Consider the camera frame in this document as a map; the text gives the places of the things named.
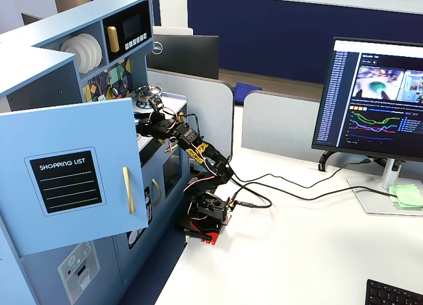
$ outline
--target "gray desk divider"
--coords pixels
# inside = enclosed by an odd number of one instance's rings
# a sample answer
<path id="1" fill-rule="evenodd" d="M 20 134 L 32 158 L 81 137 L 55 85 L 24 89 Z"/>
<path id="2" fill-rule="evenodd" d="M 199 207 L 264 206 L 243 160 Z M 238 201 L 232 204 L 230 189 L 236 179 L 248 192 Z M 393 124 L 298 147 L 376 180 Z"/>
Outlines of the gray desk divider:
<path id="1" fill-rule="evenodd" d="M 324 151 L 312 150 L 318 100 L 303 99 L 266 91 L 251 91 L 244 101 L 242 147 L 276 155 L 319 162 Z M 336 153 L 328 165 L 341 167 L 358 162 L 360 155 Z M 376 163 L 351 165 L 348 169 L 381 175 L 383 168 Z M 423 164 L 407 162 L 400 177 L 423 179 Z"/>
<path id="2" fill-rule="evenodd" d="M 204 140 L 213 144 L 225 157 L 232 156 L 235 95 L 229 84 L 156 69 L 148 69 L 148 78 L 150 85 L 158 85 L 165 92 L 184 95 L 188 99 L 188 113 L 197 114 Z M 196 130 L 193 116 L 188 123 Z"/>

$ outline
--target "black cable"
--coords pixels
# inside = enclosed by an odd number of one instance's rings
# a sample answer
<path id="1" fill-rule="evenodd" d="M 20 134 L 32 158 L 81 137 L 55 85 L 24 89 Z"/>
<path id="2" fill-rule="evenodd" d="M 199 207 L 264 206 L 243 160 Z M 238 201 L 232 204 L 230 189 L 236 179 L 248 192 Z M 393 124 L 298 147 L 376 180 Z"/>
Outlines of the black cable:
<path id="1" fill-rule="evenodd" d="M 259 194 L 259 193 L 256 193 L 255 191 L 253 191 L 253 190 L 251 190 L 251 189 L 249 189 L 249 188 L 247 188 L 246 187 L 246 185 L 243 185 L 242 186 L 242 184 L 240 184 L 240 183 L 238 183 L 236 180 L 234 180 L 233 178 L 231 178 L 231 180 L 235 183 L 235 184 L 237 184 L 238 186 L 240 186 L 240 189 L 238 189 L 237 190 L 237 192 L 232 196 L 232 198 L 235 198 L 236 196 L 237 196 L 237 194 L 241 191 L 241 190 L 243 190 L 243 189 L 245 189 L 246 191 L 249 191 L 250 193 L 252 193 L 253 195 L 256 195 L 256 196 L 258 196 L 258 197 L 260 197 L 260 198 L 263 198 L 265 201 L 267 201 L 267 202 L 269 202 L 269 204 L 267 204 L 266 206 L 257 206 L 257 205 L 255 205 L 255 204 L 251 204 L 251 203 L 249 203 L 249 202 L 238 202 L 237 204 L 240 204 L 241 206 L 246 206 L 246 207 L 250 207 L 250 208 L 261 208 L 261 209 L 265 209 L 265 208 L 270 208 L 272 205 L 273 205 L 273 202 L 269 199 L 269 198 L 267 198 L 266 196 L 264 196 L 264 195 L 262 195 L 262 194 Z"/>
<path id="2" fill-rule="evenodd" d="M 166 113 L 167 115 L 174 116 L 174 114 L 169 113 L 169 112 L 167 112 L 167 111 L 165 111 L 165 110 L 162 110 L 162 111 L 163 111 L 164 113 Z M 199 135 L 199 136 L 201 136 L 201 134 L 200 134 L 200 125 L 199 125 L 199 123 L 198 123 L 198 117 L 197 117 L 197 115 L 196 115 L 195 113 L 191 113 L 191 114 L 184 114 L 184 115 L 181 115 L 181 116 L 183 116 L 183 117 L 195 116 L 195 118 L 196 118 L 196 125 L 197 125 L 197 133 L 198 133 L 198 135 Z"/>
<path id="3" fill-rule="evenodd" d="M 196 118 L 197 133 L 198 133 L 199 136 L 201 136 L 201 133 L 200 133 L 200 125 L 198 124 L 198 117 L 197 117 L 197 115 L 194 114 L 194 113 L 191 113 L 191 114 L 185 114 L 184 116 L 194 116 Z"/>
<path id="4" fill-rule="evenodd" d="M 301 188 L 304 188 L 304 189 L 310 189 L 310 188 L 314 187 L 315 185 L 317 185 L 317 184 L 319 184 L 319 183 L 322 183 L 323 181 L 327 181 L 328 179 L 331 179 L 331 178 L 332 178 L 332 177 L 334 177 L 334 176 L 335 176 L 335 175 L 336 175 L 339 171 L 343 170 L 345 167 L 347 167 L 347 166 L 349 166 L 349 165 L 368 164 L 368 163 L 371 163 L 372 161 L 373 161 L 373 159 L 366 158 L 366 159 L 363 159 L 361 162 L 358 162 L 358 163 L 347 163 L 347 164 L 345 164 L 344 166 L 342 166 L 341 168 L 339 168 L 338 170 L 336 170 L 336 171 L 335 171 L 335 172 L 334 172 L 331 176 L 329 176 L 329 177 L 327 177 L 327 178 L 325 178 L 325 179 L 322 179 L 322 180 L 320 180 L 320 181 L 317 181 L 316 183 L 312 184 L 311 186 L 303 186 L 303 185 L 300 185 L 300 184 L 296 183 L 295 181 L 290 181 L 289 179 L 286 179 L 285 177 L 282 177 L 282 176 L 276 176 L 276 175 L 273 175 L 273 174 L 271 174 L 271 173 L 267 173 L 267 174 L 265 174 L 265 175 L 263 175 L 263 176 L 260 176 L 260 177 L 254 178 L 254 179 L 249 179 L 249 180 L 247 180 L 247 181 L 244 181 L 244 180 L 242 180 L 241 178 L 239 178 L 239 177 L 237 176 L 236 172 L 235 172 L 235 171 L 233 171 L 232 167 L 231 167 L 229 164 L 228 164 L 228 166 L 232 169 L 233 174 L 235 175 L 235 177 L 236 177 L 236 178 L 238 178 L 238 180 L 242 181 L 243 183 L 250 183 L 251 181 L 257 181 L 257 180 L 259 180 L 259 179 L 261 179 L 261 178 L 264 178 L 264 177 L 266 177 L 266 176 L 272 176 L 272 177 L 274 177 L 274 178 L 280 178 L 280 179 L 283 179 L 284 181 L 287 181 L 288 183 L 294 184 L 294 185 L 296 185 L 296 186 L 298 186 L 298 187 L 301 187 Z"/>
<path id="5" fill-rule="evenodd" d="M 236 204 L 239 204 L 239 202 L 236 202 L 236 201 L 235 201 L 235 198 L 237 197 L 237 195 L 239 194 L 239 192 L 240 192 L 241 190 L 243 190 L 244 188 L 246 188 L 246 186 L 251 185 L 251 184 L 260 185 L 260 186 L 263 186 L 263 187 L 268 187 L 268 188 L 274 189 L 275 191 L 280 191 L 281 193 L 285 193 L 285 194 L 287 194 L 287 195 L 289 195 L 289 196 L 292 196 L 292 197 L 295 197 L 295 198 L 298 198 L 298 199 L 301 199 L 301 200 L 306 200 L 306 201 L 313 201 L 313 200 L 317 200 L 317 199 L 320 199 L 320 198 L 322 198 L 322 197 L 324 197 L 324 196 L 333 195 L 333 194 L 336 194 L 336 193 L 341 193 L 342 191 L 350 191 L 350 190 L 352 190 L 352 189 L 363 189 L 363 190 L 365 190 L 365 191 L 369 191 L 369 192 L 371 192 L 371 193 L 375 193 L 375 194 L 379 194 L 379 195 L 383 195 L 383 196 L 387 196 L 387 197 L 392 196 L 392 197 L 398 198 L 396 195 L 390 195 L 389 193 L 384 193 L 383 191 L 376 191 L 375 189 L 371 189 L 371 188 L 369 188 L 369 187 L 365 187 L 365 186 L 354 186 L 354 187 L 348 187 L 348 188 L 344 188 L 344 189 L 339 189 L 339 190 L 337 190 L 337 191 L 331 191 L 331 192 L 329 192 L 329 193 L 325 193 L 325 194 L 322 194 L 322 195 L 319 195 L 319 196 L 316 196 L 316 197 L 313 197 L 313 198 L 304 198 L 304 197 L 301 197 L 301 196 L 298 196 L 298 195 L 292 194 L 292 193 L 290 193 L 290 192 L 288 192 L 288 191 L 284 191 L 284 190 L 282 190 L 282 189 L 279 189 L 279 188 L 277 188 L 277 187 L 273 187 L 273 186 L 270 186 L 270 185 L 265 185 L 265 184 L 262 184 L 262 183 L 258 183 L 258 182 L 256 182 L 256 181 L 251 181 L 251 182 L 249 182 L 249 183 L 247 183 L 247 184 L 242 185 L 242 186 L 241 186 L 241 188 L 240 188 L 240 189 L 238 189 L 238 190 L 235 192 L 235 194 L 233 194 L 233 196 L 232 196 L 231 200 L 232 200 L 233 202 L 235 202 Z M 240 204 L 241 204 L 242 206 L 247 206 L 247 207 L 250 207 L 250 208 L 259 208 L 259 207 L 257 207 L 256 205 L 254 205 L 254 204 L 250 204 L 250 203 L 247 203 L 248 205 L 244 205 L 244 202 L 241 202 Z"/>

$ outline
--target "monitor base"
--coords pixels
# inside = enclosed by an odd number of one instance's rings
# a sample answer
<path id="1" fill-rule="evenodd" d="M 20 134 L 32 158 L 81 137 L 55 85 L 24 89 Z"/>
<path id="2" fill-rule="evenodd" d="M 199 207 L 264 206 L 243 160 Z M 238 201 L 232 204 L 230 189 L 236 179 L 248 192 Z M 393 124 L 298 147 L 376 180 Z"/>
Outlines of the monitor base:
<path id="1" fill-rule="evenodd" d="M 376 191 L 388 193 L 381 186 L 382 177 L 379 176 L 357 176 L 348 177 L 347 182 L 351 187 L 366 186 Z M 396 185 L 415 184 L 423 195 L 423 184 L 419 180 L 398 178 Z M 423 216 L 422 208 L 401 208 L 399 204 L 391 202 L 387 196 L 371 193 L 362 189 L 353 189 L 358 201 L 367 214 L 397 214 L 401 216 Z"/>

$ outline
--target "navy blue wall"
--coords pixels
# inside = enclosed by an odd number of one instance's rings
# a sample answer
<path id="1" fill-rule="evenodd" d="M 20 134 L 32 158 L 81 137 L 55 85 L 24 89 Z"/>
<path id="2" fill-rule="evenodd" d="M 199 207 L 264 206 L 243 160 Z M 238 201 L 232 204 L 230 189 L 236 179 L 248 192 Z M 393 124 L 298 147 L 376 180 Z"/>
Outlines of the navy blue wall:
<path id="1" fill-rule="evenodd" d="M 220 68 L 323 83 L 335 36 L 423 42 L 422 15 L 276 0 L 188 0 L 194 34 L 220 36 Z"/>
<path id="2" fill-rule="evenodd" d="M 161 26 L 160 0 L 153 0 L 153 20 L 155 26 Z"/>

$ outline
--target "robotic arm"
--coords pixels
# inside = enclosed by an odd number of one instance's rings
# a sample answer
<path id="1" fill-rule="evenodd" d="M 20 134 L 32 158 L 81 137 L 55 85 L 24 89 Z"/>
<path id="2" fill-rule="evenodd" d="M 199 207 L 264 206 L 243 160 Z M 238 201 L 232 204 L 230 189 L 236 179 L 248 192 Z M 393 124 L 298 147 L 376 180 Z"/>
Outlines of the robotic arm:
<path id="1" fill-rule="evenodd" d="M 139 119 L 137 133 L 161 140 L 177 140 L 177 144 L 205 170 L 191 179 L 184 189 L 185 198 L 190 201 L 188 215 L 194 231 L 186 231 L 190 236 L 214 244 L 220 230 L 229 221 L 235 205 L 229 200 L 221 200 L 210 191 L 226 184 L 233 176 L 228 160 L 202 137 L 188 123 L 178 120 L 177 114 L 166 119 L 166 107 L 158 95 L 149 99 L 153 112 L 135 114 Z"/>

